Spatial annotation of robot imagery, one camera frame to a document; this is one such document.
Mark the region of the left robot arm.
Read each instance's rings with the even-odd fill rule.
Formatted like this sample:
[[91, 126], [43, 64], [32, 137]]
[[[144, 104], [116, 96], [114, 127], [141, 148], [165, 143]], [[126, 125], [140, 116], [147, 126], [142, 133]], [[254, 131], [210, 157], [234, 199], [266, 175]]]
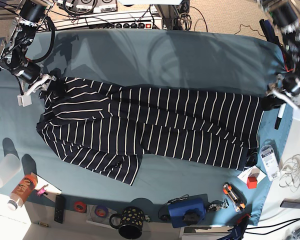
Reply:
[[284, 71], [276, 73], [267, 86], [263, 108], [278, 108], [275, 128], [279, 127], [285, 107], [292, 107], [292, 117], [300, 121], [300, 10], [293, 0], [259, 0], [258, 6], [270, 17], [260, 20], [267, 41], [282, 51]]

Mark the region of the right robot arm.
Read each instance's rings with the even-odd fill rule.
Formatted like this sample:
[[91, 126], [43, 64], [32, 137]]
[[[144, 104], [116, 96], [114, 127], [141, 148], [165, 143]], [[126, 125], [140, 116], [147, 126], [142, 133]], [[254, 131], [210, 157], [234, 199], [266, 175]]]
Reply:
[[[38, 90], [47, 91], [57, 77], [43, 73], [42, 62], [52, 53], [56, 28], [48, 16], [55, 5], [55, 0], [22, 0], [15, 9], [16, 17], [12, 22], [12, 30], [0, 44], [0, 69], [9, 71], [19, 85], [17, 96], [19, 106], [32, 104], [31, 94]], [[33, 43], [40, 27], [51, 32], [47, 52], [38, 59], [26, 57], [28, 47]]]

